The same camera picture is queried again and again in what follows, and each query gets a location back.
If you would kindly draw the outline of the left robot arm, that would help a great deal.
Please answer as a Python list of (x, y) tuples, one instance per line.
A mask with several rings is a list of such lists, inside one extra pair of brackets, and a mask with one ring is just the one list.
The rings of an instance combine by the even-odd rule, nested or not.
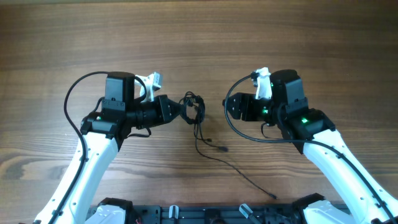
[(35, 223), (140, 223), (132, 202), (106, 198), (93, 214), (89, 209), (104, 172), (133, 136), (132, 128), (150, 129), (167, 124), (181, 106), (167, 95), (155, 95), (162, 75), (147, 77), (128, 72), (108, 72), (105, 95), (75, 131), (80, 139), (75, 154), (49, 202)]

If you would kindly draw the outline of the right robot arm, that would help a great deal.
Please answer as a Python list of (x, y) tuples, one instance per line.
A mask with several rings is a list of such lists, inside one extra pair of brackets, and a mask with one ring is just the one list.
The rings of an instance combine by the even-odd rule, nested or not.
[(295, 70), (270, 73), (253, 71), (248, 78), (254, 94), (233, 93), (223, 100), (227, 121), (260, 121), (277, 126), (282, 139), (257, 142), (292, 143), (314, 163), (348, 207), (343, 212), (320, 194), (311, 194), (292, 204), (292, 223), (397, 223), (397, 199), (386, 192), (355, 158), (328, 116), (309, 108), (303, 83)]

